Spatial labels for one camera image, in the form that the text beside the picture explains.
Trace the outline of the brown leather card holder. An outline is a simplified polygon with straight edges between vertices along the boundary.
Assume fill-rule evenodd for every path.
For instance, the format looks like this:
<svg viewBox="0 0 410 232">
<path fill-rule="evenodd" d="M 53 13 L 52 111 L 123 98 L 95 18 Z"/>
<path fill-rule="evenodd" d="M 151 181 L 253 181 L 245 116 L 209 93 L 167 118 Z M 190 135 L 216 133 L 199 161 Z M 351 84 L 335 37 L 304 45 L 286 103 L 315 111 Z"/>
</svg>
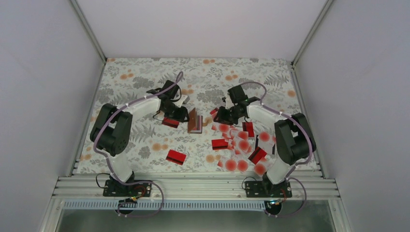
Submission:
<svg viewBox="0 0 410 232">
<path fill-rule="evenodd" d="M 189 134 L 202 134 L 203 116 L 198 115 L 196 108 L 189 112 L 187 131 Z"/>
</svg>

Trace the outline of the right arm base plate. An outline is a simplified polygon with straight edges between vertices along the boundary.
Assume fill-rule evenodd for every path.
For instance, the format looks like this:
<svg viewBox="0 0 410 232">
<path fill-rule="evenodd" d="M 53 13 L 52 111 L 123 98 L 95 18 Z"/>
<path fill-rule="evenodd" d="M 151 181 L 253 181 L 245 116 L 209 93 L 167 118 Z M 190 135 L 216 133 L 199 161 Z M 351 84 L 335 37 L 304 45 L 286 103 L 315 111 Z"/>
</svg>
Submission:
<svg viewBox="0 0 410 232">
<path fill-rule="evenodd" d="M 293 196 L 290 182 L 282 181 L 273 185 L 263 181 L 245 181 L 248 198 L 290 198 Z"/>
</svg>

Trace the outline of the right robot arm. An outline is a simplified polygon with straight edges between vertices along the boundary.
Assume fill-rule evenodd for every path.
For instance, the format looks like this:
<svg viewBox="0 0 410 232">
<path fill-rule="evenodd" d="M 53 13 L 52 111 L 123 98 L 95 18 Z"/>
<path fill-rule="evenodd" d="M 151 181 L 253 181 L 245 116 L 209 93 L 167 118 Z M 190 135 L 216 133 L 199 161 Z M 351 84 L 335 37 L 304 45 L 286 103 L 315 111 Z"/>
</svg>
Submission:
<svg viewBox="0 0 410 232">
<path fill-rule="evenodd" d="M 214 122 L 234 125 L 244 117 L 274 129 L 274 154 L 277 158 L 263 174 L 262 183 L 263 193 L 273 197 L 280 191 L 280 183 L 288 180 L 297 166 L 310 162 L 316 150 L 316 143 L 304 114 L 287 115 L 272 109 L 263 102 L 266 89 L 261 97 L 249 97 L 242 86 L 239 84 L 228 89 L 221 99 L 225 106 L 218 108 Z"/>
</svg>

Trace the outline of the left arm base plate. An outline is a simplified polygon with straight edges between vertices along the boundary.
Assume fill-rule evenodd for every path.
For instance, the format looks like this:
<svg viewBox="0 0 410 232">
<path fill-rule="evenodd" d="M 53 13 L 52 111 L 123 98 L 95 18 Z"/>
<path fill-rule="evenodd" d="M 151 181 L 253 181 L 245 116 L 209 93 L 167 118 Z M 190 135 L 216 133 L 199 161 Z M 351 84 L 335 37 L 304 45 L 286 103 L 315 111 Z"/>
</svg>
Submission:
<svg viewBox="0 0 410 232">
<path fill-rule="evenodd" d="M 152 184 L 142 183 L 125 186 L 114 180 L 107 180 L 103 189 L 104 197 L 149 197 Z"/>
</svg>

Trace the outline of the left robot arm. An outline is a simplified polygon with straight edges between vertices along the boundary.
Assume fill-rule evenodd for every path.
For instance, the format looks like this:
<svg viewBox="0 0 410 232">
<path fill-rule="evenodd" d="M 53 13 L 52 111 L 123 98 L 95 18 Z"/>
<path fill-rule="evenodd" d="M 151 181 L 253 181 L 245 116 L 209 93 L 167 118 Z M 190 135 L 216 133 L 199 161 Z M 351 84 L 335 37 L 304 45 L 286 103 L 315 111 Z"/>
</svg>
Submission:
<svg viewBox="0 0 410 232">
<path fill-rule="evenodd" d="M 186 97 L 179 92 L 177 81 L 166 81 L 162 88 L 151 89 L 139 99 L 117 107 L 103 105 L 90 133 L 93 149 L 105 157 L 110 175 L 115 179 L 115 189 L 123 196 L 134 191 L 133 170 L 123 151 L 128 145 L 134 117 L 144 117 L 163 112 L 165 118 L 180 123 L 189 122 L 189 113 L 183 106 Z"/>
</svg>

